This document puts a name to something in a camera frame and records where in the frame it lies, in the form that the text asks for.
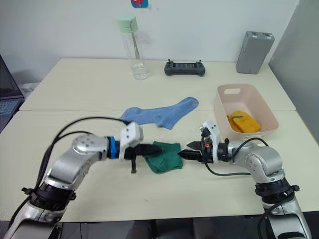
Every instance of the green bottle cap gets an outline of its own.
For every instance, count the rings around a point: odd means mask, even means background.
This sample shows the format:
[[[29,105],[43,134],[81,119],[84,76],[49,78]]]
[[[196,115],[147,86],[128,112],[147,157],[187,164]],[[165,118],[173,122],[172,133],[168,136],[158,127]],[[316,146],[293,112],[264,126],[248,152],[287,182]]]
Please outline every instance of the green bottle cap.
[[[132,33],[138,30],[136,17],[132,13],[117,15],[116,22],[119,25],[120,31],[122,33]]]

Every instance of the green cloth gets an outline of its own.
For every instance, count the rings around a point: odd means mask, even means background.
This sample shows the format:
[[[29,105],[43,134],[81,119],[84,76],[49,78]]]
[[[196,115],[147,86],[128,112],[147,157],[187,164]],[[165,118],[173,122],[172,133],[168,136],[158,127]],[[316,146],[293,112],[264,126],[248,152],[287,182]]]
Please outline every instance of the green cloth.
[[[179,143],[153,142],[162,148],[162,153],[144,156],[146,162],[154,173],[165,173],[173,169],[181,169],[182,158],[177,154],[180,152]]]

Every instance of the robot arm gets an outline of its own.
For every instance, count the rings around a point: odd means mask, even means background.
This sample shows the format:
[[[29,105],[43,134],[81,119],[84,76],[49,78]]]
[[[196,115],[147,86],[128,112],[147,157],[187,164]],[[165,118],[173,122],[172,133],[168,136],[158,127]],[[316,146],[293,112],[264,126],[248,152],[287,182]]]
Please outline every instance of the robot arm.
[[[27,221],[37,222],[32,225],[36,230],[33,230],[34,234],[30,238],[38,238],[41,232],[40,238],[48,238],[54,225],[64,215],[70,200],[76,198],[76,189],[95,162],[107,158],[128,159],[132,161],[132,173],[135,173],[137,155],[161,151],[155,145],[140,144],[142,140],[142,129],[135,122],[121,131],[120,142],[113,137],[98,137],[93,134],[83,134],[74,139],[72,146],[54,162],[41,186],[31,192],[29,200],[19,210],[4,239],[27,238],[25,233],[20,232],[21,228],[26,231],[23,224]],[[41,223],[46,224],[42,231]]]
[[[246,168],[256,182],[255,192],[262,198],[262,205],[266,211],[263,219],[268,216],[276,239],[304,238],[311,239],[310,229],[295,198],[296,185],[291,186],[282,168],[282,159],[278,152],[271,147],[260,147],[252,142],[221,142],[220,132],[216,125],[207,121],[201,127],[202,137],[206,138],[204,150],[195,141],[187,146],[199,150],[183,150],[179,153],[185,159],[204,162],[230,162]],[[218,174],[231,176],[235,174]]]

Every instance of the game controller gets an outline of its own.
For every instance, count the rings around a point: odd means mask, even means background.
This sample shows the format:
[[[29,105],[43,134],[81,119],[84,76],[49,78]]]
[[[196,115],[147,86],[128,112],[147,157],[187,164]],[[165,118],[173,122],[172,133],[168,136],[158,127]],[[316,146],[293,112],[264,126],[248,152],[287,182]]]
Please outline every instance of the game controller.
[[[188,74],[188,75],[199,75],[205,74],[205,67],[201,61],[195,63],[175,63],[170,59],[166,62],[164,72],[168,76],[173,74]]]

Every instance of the floor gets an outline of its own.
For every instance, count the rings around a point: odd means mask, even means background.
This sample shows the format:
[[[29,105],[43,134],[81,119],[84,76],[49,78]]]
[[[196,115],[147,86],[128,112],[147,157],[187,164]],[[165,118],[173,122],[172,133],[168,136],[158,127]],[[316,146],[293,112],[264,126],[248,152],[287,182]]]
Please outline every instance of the floor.
[[[313,239],[319,239],[319,212],[304,213]],[[256,239],[258,216],[213,217],[222,239]],[[132,221],[64,223],[61,239],[124,239]],[[8,222],[0,222],[0,239]],[[158,239],[192,239],[189,219],[157,220]]]

